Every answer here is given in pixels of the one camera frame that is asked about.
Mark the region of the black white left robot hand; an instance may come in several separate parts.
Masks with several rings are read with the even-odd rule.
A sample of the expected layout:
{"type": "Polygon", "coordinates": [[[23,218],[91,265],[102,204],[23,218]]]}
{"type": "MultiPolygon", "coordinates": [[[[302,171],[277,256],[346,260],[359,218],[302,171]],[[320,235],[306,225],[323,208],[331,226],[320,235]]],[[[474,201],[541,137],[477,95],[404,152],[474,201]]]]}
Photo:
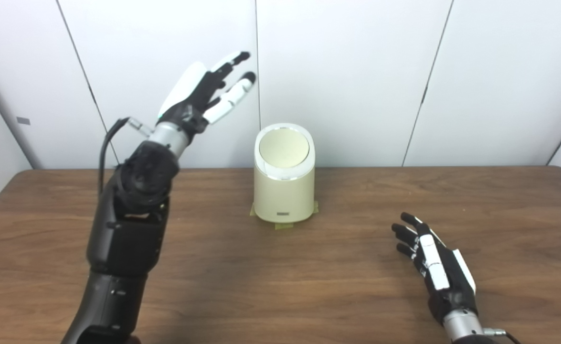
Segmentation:
{"type": "Polygon", "coordinates": [[[247,72],[222,95],[215,97],[214,94],[226,87],[226,78],[250,56],[249,52],[234,52],[213,68],[201,62],[193,63],[162,104],[157,123],[174,124],[192,141],[195,135],[224,118],[254,87],[256,74],[247,72]]]}

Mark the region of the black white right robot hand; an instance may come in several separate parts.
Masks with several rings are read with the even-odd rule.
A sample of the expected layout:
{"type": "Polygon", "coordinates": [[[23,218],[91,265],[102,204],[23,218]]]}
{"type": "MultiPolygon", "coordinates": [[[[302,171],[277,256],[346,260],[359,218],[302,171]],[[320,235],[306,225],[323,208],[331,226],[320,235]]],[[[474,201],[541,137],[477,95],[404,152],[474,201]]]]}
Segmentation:
{"type": "Polygon", "coordinates": [[[398,252],[408,257],[423,277],[433,318],[443,324],[453,311],[477,315],[476,284],[458,249],[450,249],[431,227],[410,213],[401,213],[393,224],[398,252]]]}

